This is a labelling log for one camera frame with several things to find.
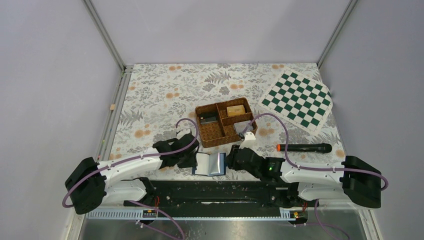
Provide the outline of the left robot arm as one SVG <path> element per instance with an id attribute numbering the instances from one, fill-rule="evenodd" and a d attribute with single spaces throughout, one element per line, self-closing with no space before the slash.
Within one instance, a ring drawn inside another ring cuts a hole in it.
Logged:
<path id="1" fill-rule="evenodd" d="M 96 162 L 83 159 L 66 179 L 67 189 L 62 205 L 74 208 L 78 215 L 89 213 L 103 204 L 139 201 L 148 206 L 155 200 L 155 192 L 146 182 L 145 172 L 178 166 L 196 165 L 196 151 L 200 143 L 191 133 L 162 140 L 152 147 L 128 158 Z"/>

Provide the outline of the blue leather card holder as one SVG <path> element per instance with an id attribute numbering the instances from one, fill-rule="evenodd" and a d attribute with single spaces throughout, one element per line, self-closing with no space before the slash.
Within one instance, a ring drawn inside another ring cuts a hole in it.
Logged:
<path id="1" fill-rule="evenodd" d="M 207 177 L 224 176 L 227 167 L 226 156 L 225 152 L 197 153 L 196 166 L 192 168 L 192 174 Z"/>

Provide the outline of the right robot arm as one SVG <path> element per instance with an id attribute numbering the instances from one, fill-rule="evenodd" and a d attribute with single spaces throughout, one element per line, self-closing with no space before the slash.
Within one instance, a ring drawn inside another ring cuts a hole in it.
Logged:
<path id="1" fill-rule="evenodd" d="M 381 207 L 382 173 L 356 156 L 348 155 L 333 164 L 290 164 L 283 157 L 262 157 L 250 148 L 233 145 L 225 163 L 229 169 L 246 171 L 268 185 L 285 185 L 287 201 L 293 206 L 326 199 Z"/>

